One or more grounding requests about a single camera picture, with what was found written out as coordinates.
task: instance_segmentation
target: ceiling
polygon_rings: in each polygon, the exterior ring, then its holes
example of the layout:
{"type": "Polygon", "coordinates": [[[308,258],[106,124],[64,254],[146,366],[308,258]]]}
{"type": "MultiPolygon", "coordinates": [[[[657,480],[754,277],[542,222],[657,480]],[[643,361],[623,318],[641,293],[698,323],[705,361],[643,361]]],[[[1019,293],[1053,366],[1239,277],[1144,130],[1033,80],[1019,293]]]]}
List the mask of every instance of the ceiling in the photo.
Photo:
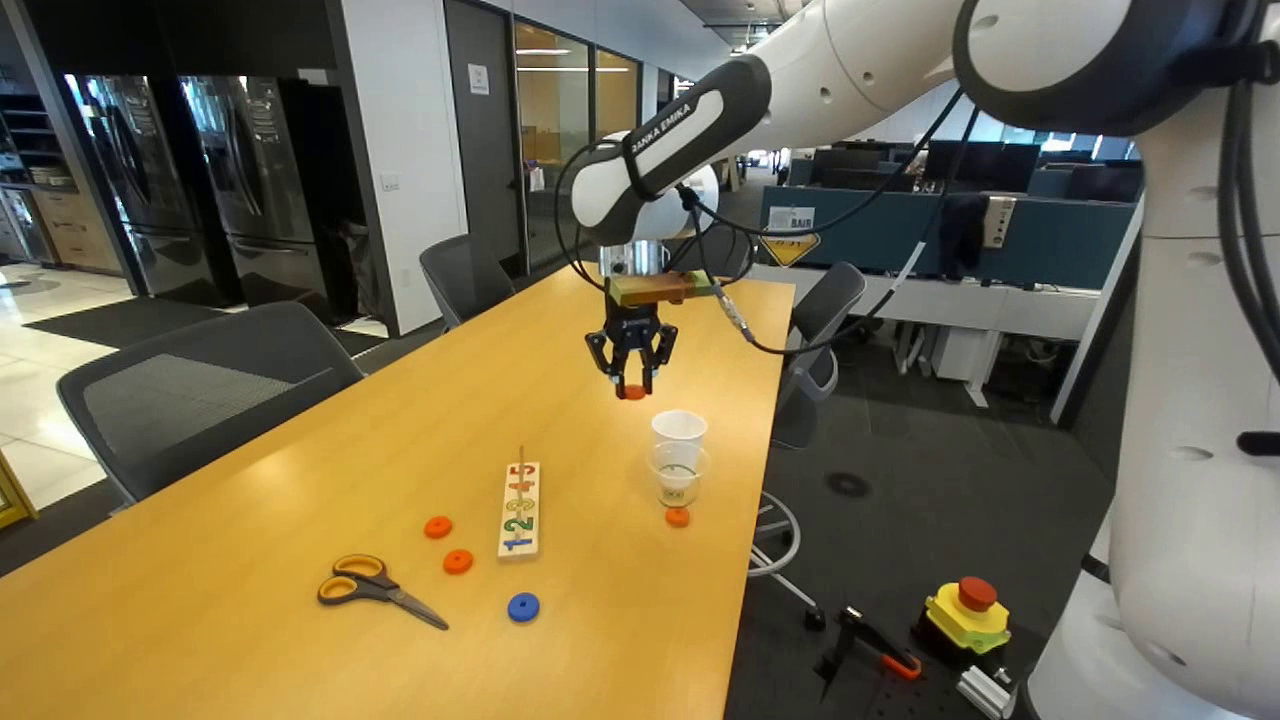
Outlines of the ceiling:
{"type": "Polygon", "coordinates": [[[681,0],[698,15],[725,43],[752,43],[754,34],[783,23],[805,0],[681,0]]]}

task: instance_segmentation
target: wooden block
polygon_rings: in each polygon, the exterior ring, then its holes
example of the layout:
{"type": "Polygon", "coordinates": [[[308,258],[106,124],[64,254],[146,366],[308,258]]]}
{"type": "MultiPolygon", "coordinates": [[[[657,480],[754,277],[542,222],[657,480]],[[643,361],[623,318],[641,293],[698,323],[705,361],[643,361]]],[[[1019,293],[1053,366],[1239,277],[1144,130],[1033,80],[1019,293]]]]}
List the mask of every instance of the wooden block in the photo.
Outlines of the wooden block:
{"type": "Polygon", "coordinates": [[[535,557],[541,549],[541,490],[542,490],[542,465],[525,462],[506,465],[502,474],[502,517],[495,528],[495,557],[535,557]]]}

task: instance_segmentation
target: desk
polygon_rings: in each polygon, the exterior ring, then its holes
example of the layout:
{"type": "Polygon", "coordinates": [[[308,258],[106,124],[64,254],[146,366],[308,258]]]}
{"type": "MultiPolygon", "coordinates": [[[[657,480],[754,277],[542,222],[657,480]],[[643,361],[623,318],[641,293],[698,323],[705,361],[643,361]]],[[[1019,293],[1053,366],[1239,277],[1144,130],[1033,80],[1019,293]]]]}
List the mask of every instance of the desk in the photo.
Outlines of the desk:
{"type": "MultiPolygon", "coordinates": [[[[786,285],[736,285],[767,343],[786,285]]],[[[0,579],[2,718],[719,718],[780,361],[712,299],[664,309],[675,361],[612,401],[555,271],[400,366],[0,579]],[[675,533],[643,474],[647,416],[698,408],[708,474],[675,533]],[[495,561],[502,465],[542,465],[535,561],[495,561]],[[448,513],[456,533],[423,542],[448,513]],[[445,554],[471,549],[468,575],[445,554]],[[341,554],[377,554],[452,633],[321,607],[341,554]],[[506,625],[513,594],[542,617],[506,625]]]]}

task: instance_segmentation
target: office chair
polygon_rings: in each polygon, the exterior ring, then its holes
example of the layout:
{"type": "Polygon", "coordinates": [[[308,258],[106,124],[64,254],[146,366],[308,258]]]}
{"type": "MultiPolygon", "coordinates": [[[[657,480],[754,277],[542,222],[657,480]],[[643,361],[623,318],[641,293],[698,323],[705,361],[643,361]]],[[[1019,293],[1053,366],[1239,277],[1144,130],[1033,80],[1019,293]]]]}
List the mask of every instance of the office chair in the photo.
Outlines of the office chair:
{"type": "Polygon", "coordinates": [[[73,369],[56,393],[132,504],[357,379],[304,305],[259,305],[73,369]]]}
{"type": "Polygon", "coordinates": [[[517,293],[513,277],[495,260],[481,258],[468,237],[423,247],[420,265],[448,328],[517,293]]]}
{"type": "MultiPolygon", "coordinates": [[[[846,322],[850,305],[865,293],[865,277],[850,265],[834,265],[822,280],[810,285],[810,293],[793,309],[793,341],[800,343],[826,343],[840,323],[846,322]]],[[[794,352],[783,366],[783,390],[780,390],[780,411],[774,411],[774,438],[805,450],[817,438],[818,406],[840,383],[840,358],[830,350],[809,350],[794,352]]],[[[765,494],[759,517],[754,517],[754,545],[746,575],[767,575],[783,594],[793,594],[805,604],[805,628],[818,633],[822,611],[818,604],[783,575],[783,570],[800,557],[800,519],[794,513],[765,494]]]]}

